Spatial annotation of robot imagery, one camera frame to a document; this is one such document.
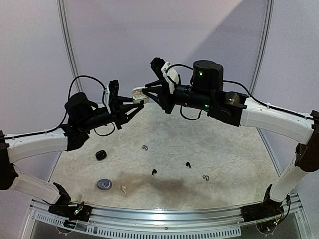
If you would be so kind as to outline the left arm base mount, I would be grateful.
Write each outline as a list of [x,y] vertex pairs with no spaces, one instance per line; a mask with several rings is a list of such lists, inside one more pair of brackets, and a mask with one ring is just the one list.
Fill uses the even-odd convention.
[[84,202],[74,203],[70,200],[59,199],[55,204],[49,206],[48,211],[52,214],[68,218],[70,221],[88,222],[93,207]]

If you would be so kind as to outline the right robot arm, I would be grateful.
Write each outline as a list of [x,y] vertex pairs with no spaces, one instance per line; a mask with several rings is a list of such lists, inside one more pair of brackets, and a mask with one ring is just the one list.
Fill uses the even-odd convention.
[[157,80],[142,92],[166,113],[174,106],[205,111],[209,117],[232,126],[264,129],[297,142],[292,162],[279,180],[268,187],[258,213],[268,217],[287,194],[304,178],[319,168],[319,114],[299,113],[254,98],[250,93],[223,90],[223,66],[210,60],[195,61],[189,85],[181,83],[176,66],[154,58],[150,67]]

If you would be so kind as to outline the white earbud charging case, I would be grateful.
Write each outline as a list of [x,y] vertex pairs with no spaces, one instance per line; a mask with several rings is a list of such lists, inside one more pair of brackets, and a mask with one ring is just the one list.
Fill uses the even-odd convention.
[[132,94],[133,103],[146,104],[149,101],[149,97],[142,92],[142,89],[145,89],[145,87],[135,87],[132,89],[131,94]]

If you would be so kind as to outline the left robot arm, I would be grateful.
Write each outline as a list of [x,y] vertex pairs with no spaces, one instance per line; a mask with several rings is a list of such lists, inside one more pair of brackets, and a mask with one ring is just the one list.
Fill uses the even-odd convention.
[[89,100],[84,92],[69,97],[65,104],[68,122],[57,129],[29,135],[0,136],[0,188],[16,190],[54,205],[63,216],[74,212],[74,205],[66,190],[57,183],[45,182],[27,175],[15,163],[47,153],[73,151],[81,148],[96,128],[114,124],[121,129],[143,108],[149,98],[142,88],[132,90],[132,97],[118,96],[119,83],[112,80],[103,88],[104,106]]

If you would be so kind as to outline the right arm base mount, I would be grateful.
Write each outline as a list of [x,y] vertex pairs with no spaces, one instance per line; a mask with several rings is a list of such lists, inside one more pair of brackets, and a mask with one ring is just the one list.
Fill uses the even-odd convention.
[[242,206],[240,208],[244,222],[260,220],[283,213],[282,202],[267,199],[263,202]]

